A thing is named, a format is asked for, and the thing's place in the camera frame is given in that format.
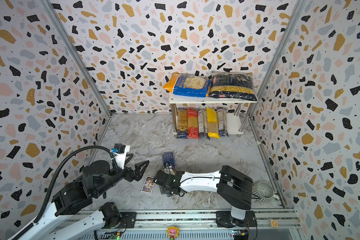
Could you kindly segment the yellow blue spaghetti packet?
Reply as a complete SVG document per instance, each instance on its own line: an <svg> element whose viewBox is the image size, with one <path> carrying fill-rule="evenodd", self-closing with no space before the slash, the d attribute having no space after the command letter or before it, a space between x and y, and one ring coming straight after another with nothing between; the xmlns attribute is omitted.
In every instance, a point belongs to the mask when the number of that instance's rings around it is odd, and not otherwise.
<svg viewBox="0 0 360 240"><path fill-rule="evenodd" d="M177 137L179 139L188 138L188 115L187 109L178 109L178 119L177 119Z"/></svg>

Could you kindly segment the red spaghetti packet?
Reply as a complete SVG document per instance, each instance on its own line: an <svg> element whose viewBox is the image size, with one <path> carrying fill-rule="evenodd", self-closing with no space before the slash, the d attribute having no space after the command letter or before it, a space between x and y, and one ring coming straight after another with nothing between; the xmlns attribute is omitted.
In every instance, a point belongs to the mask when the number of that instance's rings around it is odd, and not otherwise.
<svg viewBox="0 0 360 240"><path fill-rule="evenodd" d="M187 108L188 116L188 138L199 138L199 122L198 122L198 110L194 108Z"/></svg>

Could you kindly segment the clear yellow spaghetti packet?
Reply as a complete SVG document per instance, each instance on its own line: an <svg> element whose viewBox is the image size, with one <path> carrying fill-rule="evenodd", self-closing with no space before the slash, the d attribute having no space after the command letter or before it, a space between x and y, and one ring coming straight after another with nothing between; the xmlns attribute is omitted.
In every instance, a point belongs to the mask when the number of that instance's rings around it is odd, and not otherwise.
<svg viewBox="0 0 360 240"><path fill-rule="evenodd" d="M207 108L208 136L219 139L219 120L218 113L211 108Z"/></svg>

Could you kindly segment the blue clear labelled spaghetti packet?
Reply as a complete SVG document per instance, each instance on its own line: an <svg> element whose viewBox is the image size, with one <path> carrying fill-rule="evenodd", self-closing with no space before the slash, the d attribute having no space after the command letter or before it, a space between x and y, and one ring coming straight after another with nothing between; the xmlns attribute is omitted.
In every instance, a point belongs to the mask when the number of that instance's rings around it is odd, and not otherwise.
<svg viewBox="0 0 360 240"><path fill-rule="evenodd" d="M227 112L225 108L218 108L218 125L219 125L219 136L226 137L228 136L228 126L227 126Z"/></svg>

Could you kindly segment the blue orange orecchiette pasta bag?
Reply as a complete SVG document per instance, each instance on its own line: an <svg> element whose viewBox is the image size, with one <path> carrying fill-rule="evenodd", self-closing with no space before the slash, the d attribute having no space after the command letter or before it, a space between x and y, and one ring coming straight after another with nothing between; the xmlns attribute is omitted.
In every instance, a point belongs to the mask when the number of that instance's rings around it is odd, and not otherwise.
<svg viewBox="0 0 360 240"><path fill-rule="evenodd" d="M172 74L171 79L163 86L164 90L185 97L205 98L211 85L211 80L190 74Z"/></svg>

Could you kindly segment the dark blue penne pasta bag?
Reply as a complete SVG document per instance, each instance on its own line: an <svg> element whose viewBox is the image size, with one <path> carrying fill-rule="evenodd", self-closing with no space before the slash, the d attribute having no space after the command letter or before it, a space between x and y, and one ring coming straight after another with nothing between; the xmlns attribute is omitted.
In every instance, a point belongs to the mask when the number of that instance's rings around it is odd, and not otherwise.
<svg viewBox="0 0 360 240"><path fill-rule="evenodd" d="M256 102L253 75L246 73L212 72L208 97L214 99L239 99Z"/></svg>

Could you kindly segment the dark blue spaghetti packet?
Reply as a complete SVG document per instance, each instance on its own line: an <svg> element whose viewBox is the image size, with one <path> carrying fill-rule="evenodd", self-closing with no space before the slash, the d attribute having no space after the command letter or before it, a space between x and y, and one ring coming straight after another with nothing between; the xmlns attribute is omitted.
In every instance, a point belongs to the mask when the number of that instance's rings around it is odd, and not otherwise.
<svg viewBox="0 0 360 240"><path fill-rule="evenodd" d="M176 163L173 152L165 152L162 154L164 171L174 174L176 172Z"/></svg>

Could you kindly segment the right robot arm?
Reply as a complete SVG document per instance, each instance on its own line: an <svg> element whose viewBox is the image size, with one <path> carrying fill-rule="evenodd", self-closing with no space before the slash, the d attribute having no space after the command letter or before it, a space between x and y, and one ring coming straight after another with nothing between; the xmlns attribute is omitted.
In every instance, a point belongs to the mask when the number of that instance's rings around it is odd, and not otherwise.
<svg viewBox="0 0 360 240"><path fill-rule="evenodd" d="M162 170L154 177L154 182L164 189L165 194L184 196L190 192L213 192L231 205L231 211L216 212L216 223L220 228L250 227L246 219L252 208L253 180L230 166L212 173L194 174L177 171L168 174Z"/></svg>

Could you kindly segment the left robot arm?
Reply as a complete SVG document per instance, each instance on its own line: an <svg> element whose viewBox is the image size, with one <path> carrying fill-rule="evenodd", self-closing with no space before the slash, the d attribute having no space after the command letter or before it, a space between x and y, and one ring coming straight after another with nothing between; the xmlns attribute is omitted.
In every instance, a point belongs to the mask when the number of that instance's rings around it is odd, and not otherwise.
<svg viewBox="0 0 360 240"><path fill-rule="evenodd" d="M137 163L135 169L111 168L110 163L105 160L91 163L83 168L80 177L65 185L47 201L46 208L40 211L29 225L11 238L13 240L47 239L61 223L91 205L94 199L103 196L121 180L128 182L141 180L149 163L149 161Z"/></svg>

